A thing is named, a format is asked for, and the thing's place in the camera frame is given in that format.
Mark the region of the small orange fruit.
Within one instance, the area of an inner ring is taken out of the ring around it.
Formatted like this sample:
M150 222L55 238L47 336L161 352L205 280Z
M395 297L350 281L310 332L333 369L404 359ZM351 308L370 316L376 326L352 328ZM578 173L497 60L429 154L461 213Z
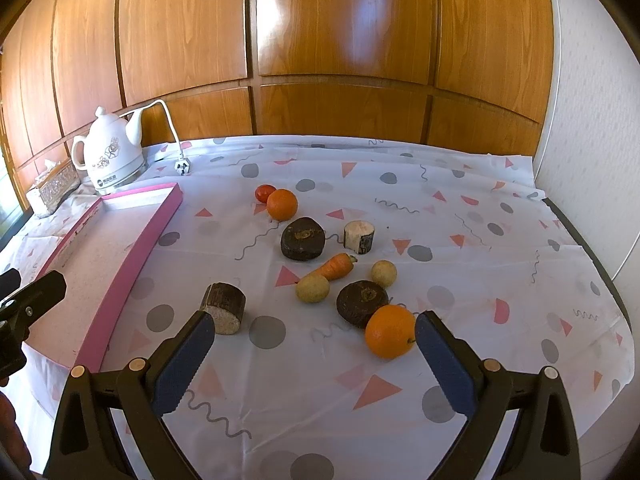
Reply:
M273 220L290 220L296 215L297 209L298 201L295 194L286 188L278 188L267 198L267 212Z

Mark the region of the yellowish round fruit left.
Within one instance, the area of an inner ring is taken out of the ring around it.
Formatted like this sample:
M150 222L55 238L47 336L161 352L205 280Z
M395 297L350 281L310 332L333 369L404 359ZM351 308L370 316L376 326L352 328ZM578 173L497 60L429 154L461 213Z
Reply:
M318 304L330 292L330 282L321 274L309 273L295 287L296 297L304 304Z

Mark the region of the yellowish round fruit right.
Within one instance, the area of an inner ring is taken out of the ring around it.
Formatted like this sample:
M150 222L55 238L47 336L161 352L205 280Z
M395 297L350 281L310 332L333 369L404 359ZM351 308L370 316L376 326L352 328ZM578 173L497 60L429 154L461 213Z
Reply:
M371 268L370 279L378 286L389 288L397 280L397 268L388 260L378 260Z

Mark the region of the orange carrot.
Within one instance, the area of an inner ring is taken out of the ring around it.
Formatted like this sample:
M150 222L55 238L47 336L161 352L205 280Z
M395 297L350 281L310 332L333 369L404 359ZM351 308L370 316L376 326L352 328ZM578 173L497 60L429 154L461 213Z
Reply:
M346 252L341 252L329 258L329 260L319 266L318 269L313 270L312 274L321 275L329 282L339 280L354 270L356 262L356 257L346 254Z

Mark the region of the wooden wall cabinet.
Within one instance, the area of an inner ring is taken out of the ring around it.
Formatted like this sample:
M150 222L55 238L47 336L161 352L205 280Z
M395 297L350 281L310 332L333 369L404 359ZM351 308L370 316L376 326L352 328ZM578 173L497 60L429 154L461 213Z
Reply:
M142 141L326 134L531 155L551 0L9 0L1 148L24 194L94 110L164 99Z

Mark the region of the pink tray box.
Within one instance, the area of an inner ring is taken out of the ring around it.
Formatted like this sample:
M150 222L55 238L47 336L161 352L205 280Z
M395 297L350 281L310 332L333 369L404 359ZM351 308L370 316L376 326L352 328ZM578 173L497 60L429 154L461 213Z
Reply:
M182 203L163 183L99 198L76 221L39 272L66 281L65 298L30 328L27 343L65 368L93 373L145 261Z

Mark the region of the patterned tissue box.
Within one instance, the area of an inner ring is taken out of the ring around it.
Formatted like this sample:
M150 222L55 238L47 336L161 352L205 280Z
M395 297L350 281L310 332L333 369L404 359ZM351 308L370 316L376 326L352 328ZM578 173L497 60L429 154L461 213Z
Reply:
M70 193L81 184L78 172L70 159L52 162L46 159L43 171L26 192L26 200L32 213L42 219L54 214Z

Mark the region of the patterned white tablecloth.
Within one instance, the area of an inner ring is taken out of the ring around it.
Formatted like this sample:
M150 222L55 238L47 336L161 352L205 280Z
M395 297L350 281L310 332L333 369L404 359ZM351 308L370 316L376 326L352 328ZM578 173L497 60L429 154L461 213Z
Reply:
M103 365L174 336L209 284L244 292L239 333L218 338L166 425L206 479L424 479L464 419L418 350L374 356L335 301L303 304L311 271L255 200L291 191L326 233L374 226L349 274L387 260L390 300L436 312L479 356L510 370L556 367L585 432L634 377L634 338L590 258L522 156L468 155L357 139L227 138L186 144L183 200L127 298Z

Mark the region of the dark round stone upper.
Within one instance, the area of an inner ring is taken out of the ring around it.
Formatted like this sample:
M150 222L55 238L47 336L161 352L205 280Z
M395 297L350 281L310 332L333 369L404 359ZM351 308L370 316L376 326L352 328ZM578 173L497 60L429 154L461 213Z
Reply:
M309 261L321 256L326 244L326 232L309 217L291 222L281 236L281 252L285 258Z

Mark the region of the dark round stone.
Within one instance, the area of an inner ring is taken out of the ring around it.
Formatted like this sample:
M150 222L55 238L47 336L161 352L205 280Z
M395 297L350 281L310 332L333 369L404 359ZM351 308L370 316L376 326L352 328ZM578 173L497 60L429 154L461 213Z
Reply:
M326 244L326 232L309 217L291 222L281 236L281 252L285 258L309 261L321 256Z
M361 280L343 287L336 298L336 310L352 326L367 326L375 312L388 304L386 290L375 282Z

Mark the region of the dark bark wood log piece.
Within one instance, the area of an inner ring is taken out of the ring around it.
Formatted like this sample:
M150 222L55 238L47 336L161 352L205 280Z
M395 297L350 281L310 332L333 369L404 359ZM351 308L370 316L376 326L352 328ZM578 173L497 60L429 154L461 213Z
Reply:
M241 289L228 283L213 283L204 292L200 310L214 319L217 334L234 335L241 328L245 305Z

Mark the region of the large orange fruit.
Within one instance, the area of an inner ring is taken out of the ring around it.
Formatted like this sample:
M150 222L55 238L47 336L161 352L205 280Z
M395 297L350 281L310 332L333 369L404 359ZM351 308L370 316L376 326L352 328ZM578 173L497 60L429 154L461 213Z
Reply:
M364 340L368 349L378 358L393 360L409 352L416 342L416 318L407 309L388 304L371 316Z

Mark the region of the pale-topped wood log piece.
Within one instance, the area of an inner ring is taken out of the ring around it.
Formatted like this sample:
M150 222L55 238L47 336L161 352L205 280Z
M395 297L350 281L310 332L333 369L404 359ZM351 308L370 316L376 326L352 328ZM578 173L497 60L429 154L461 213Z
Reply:
M343 246L355 254L370 252L375 234L372 223L364 220L352 220L344 226Z

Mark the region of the yellowish round fruit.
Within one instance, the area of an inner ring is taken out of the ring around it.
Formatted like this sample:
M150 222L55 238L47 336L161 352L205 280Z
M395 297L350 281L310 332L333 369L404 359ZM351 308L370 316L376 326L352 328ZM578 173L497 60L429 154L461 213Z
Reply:
M304 304L318 304L330 292L330 282L321 274L309 273L295 287L296 297Z
M389 288L397 280L397 268L388 260L378 260L371 268L370 279L378 286Z

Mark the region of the red tomato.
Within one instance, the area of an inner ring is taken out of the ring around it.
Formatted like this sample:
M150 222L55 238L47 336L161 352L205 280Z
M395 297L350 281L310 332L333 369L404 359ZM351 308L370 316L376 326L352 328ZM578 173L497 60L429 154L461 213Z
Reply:
M254 196L258 203L265 204L268 202L269 196L276 190L273 185L263 184L259 185L254 192Z

